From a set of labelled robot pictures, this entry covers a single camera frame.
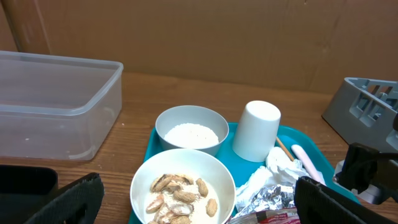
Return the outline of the white plastic fork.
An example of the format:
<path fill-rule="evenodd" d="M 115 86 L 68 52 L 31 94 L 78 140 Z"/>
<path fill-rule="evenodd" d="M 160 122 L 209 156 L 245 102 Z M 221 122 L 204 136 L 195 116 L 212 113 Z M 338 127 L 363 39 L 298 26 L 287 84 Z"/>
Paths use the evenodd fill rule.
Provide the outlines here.
<path fill-rule="evenodd" d="M 323 178 L 321 177 L 321 175 L 313 165 L 313 162 L 311 161 L 307 153 L 304 151 L 304 149 L 298 144 L 294 144 L 291 146 L 291 150 L 296 155 L 296 157 L 302 161 L 302 164 L 306 169 L 306 171 L 308 172 L 308 174 L 310 175 L 310 177 L 313 180 L 316 180 L 317 182 L 326 185 L 325 181 L 323 180 Z"/>

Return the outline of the white plastic cup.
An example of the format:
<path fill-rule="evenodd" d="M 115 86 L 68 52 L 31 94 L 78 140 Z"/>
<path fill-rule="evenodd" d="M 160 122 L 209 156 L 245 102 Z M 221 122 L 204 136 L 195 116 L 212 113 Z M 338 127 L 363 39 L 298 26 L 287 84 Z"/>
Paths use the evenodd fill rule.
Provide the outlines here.
<path fill-rule="evenodd" d="M 239 120 L 233 151 L 251 162 L 264 162 L 274 147 L 280 124 L 278 107 L 266 101 L 250 101 Z"/>

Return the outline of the clear plastic storage bin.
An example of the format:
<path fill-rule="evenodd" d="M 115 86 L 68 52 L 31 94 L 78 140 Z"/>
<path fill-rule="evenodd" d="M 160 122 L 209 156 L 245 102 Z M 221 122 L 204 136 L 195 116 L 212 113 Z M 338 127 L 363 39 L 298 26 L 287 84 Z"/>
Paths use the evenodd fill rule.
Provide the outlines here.
<path fill-rule="evenodd" d="M 1 52 L 1 156 L 91 160 L 122 108 L 121 62 Z"/>

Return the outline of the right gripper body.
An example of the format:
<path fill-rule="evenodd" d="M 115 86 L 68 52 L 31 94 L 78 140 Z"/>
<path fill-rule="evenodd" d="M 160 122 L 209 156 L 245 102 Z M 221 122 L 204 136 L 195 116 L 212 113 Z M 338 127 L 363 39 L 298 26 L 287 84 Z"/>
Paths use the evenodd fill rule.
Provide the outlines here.
<path fill-rule="evenodd" d="M 369 203 L 379 205 L 390 197 L 397 200 L 397 152 L 381 152 L 357 142 L 348 144 L 346 157 L 337 163 L 333 178 L 348 191 L 355 189 L 355 194 Z"/>

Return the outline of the grey dishwasher rack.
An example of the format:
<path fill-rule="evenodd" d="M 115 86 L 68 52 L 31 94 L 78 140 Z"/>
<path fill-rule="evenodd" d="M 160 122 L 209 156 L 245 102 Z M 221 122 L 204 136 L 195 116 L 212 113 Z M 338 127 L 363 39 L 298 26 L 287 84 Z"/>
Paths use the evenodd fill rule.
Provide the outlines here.
<path fill-rule="evenodd" d="M 348 143 L 397 152 L 397 82 L 346 77 L 322 118 Z"/>

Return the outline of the white bowl with peanuts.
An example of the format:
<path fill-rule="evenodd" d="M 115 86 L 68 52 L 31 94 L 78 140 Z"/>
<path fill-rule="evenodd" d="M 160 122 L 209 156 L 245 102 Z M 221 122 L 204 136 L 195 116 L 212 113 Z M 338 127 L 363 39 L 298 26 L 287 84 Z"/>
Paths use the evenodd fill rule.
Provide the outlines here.
<path fill-rule="evenodd" d="M 194 149 L 172 149 L 138 168 L 130 200 L 137 223 L 227 223 L 236 188 L 217 158 Z"/>

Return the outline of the silver red foil wrapper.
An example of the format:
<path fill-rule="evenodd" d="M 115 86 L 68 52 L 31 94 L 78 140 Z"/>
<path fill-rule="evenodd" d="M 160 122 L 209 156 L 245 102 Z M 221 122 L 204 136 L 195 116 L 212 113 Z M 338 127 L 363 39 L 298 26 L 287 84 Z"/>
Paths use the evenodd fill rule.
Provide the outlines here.
<path fill-rule="evenodd" d="M 300 224 L 292 184 L 263 187 L 228 224 Z"/>

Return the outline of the crumpled white napkin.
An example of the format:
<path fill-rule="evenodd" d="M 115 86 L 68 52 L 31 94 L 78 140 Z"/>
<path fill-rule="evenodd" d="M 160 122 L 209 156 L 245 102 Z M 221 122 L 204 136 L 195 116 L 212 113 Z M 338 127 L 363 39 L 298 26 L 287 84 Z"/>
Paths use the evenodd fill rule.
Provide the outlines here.
<path fill-rule="evenodd" d="M 249 205 L 250 199 L 259 193 L 262 187 L 290 183 L 295 185 L 301 176 L 309 177 L 298 159 L 291 161 L 280 147 L 273 147 L 267 158 L 266 166 L 260 166 L 248 181 L 236 189 L 236 209 L 241 211 Z"/>

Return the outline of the black plastic waste bin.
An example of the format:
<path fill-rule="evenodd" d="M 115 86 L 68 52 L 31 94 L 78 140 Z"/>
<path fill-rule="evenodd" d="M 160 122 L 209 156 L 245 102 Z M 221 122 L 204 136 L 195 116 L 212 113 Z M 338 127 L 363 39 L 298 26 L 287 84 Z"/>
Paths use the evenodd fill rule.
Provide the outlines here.
<path fill-rule="evenodd" d="M 22 212 L 58 189 L 58 174 L 50 168 L 1 166 L 1 218 Z"/>

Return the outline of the wooden chopstick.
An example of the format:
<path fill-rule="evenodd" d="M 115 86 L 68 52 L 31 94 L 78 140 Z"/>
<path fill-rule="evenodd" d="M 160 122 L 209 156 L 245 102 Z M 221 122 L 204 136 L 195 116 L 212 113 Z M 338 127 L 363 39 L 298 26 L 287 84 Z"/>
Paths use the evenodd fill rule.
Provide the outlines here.
<path fill-rule="evenodd" d="M 290 153 L 290 151 L 285 147 L 285 145 L 282 143 L 282 141 L 279 139 L 279 137 L 276 137 L 276 142 L 280 146 L 280 148 L 285 152 L 285 154 L 289 157 L 291 161 L 294 161 L 293 155 Z"/>

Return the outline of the grey bowl with rice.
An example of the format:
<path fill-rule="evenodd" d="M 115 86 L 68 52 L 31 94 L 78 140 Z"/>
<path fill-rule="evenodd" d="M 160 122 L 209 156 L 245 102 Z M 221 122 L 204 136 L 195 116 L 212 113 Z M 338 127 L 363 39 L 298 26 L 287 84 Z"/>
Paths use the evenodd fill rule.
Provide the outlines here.
<path fill-rule="evenodd" d="M 162 112 L 156 119 L 155 131 L 164 150 L 196 149 L 215 156 L 228 136 L 229 126 L 211 109 L 182 105 Z"/>

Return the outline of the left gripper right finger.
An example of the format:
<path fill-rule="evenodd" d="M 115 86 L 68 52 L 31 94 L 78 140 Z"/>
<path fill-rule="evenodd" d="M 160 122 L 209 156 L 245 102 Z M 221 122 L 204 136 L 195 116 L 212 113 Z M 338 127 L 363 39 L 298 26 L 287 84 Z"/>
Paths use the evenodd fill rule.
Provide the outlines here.
<path fill-rule="evenodd" d="M 301 224 L 395 224 L 306 176 L 296 182 L 294 204 Z"/>

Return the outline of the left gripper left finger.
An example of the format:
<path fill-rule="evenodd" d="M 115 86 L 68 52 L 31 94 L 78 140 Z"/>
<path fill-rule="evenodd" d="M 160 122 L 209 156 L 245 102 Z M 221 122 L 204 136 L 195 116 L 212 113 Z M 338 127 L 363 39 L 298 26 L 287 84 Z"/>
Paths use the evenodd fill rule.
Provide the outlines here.
<path fill-rule="evenodd" d="M 101 177 L 92 172 L 43 199 L 27 212 L 23 222 L 93 224 L 103 197 Z"/>

